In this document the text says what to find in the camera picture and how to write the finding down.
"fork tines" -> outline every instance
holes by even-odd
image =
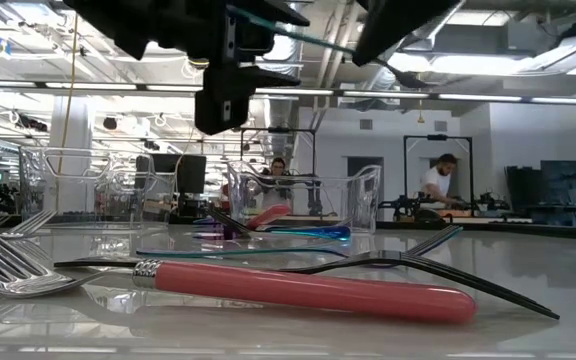
[[[439,277],[443,277],[462,285],[466,285],[475,290],[485,292],[489,295],[499,297],[513,304],[523,306],[550,318],[559,319],[559,315],[555,314],[552,310],[512,290],[506,289],[500,285],[494,284],[490,281],[468,274],[448,265],[441,264],[420,256],[405,254],[399,251],[374,251],[351,256],[347,259],[328,264],[305,268],[282,269],[278,271],[298,274],[318,274],[328,270],[361,265],[408,266]]]

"clear plastic bin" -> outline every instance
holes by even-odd
[[[22,147],[22,216],[56,211],[48,225],[140,229],[167,224],[171,184],[150,155],[127,151]]]
[[[375,231],[380,166],[350,178],[267,176],[243,161],[228,163],[231,216],[246,222],[266,208],[286,204],[292,214],[282,224],[346,224],[354,232]]]

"pink fork handle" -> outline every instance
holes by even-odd
[[[156,289],[183,294],[428,322],[465,323],[476,312],[475,302],[468,294],[440,286],[348,280],[195,263],[157,262],[155,266],[151,265],[151,270],[154,270],[150,277],[154,277]]]
[[[250,219],[248,223],[246,223],[246,227],[250,230],[255,230],[261,225],[265,225],[271,223],[281,217],[284,217],[290,212],[292,209],[288,205],[273,205],[266,209],[263,213],[255,216],[254,218]]]

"white tabletop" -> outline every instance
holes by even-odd
[[[187,230],[175,228],[173,235],[180,241]],[[406,250],[431,234],[380,232],[353,246]],[[64,235],[39,243],[67,260],[128,253],[136,241]],[[576,359],[576,240],[464,232],[427,257],[531,297],[561,320],[463,286],[479,306],[475,320],[437,326],[118,289],[106,287],[114,284],[107,280],[59,297],[0,300],[0,359]],[[230,263],[284,267],[293,261],[266,256]],[[450,284],[405,268],[326,275]]]

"doorway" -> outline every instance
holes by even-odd
[[[379,179],[379,199],[377,199],[377,203],[381,202],[384,199],[385,195],[385,184],[384,184],[384,158],[383,157],[348,157],[348,177],[355,176],[361,169],[365,168],[366,166],[370,165],[378,165],[381,166],[381,179]],[[383,221],[384,214],[383,209],[377,212],[377,220]]]

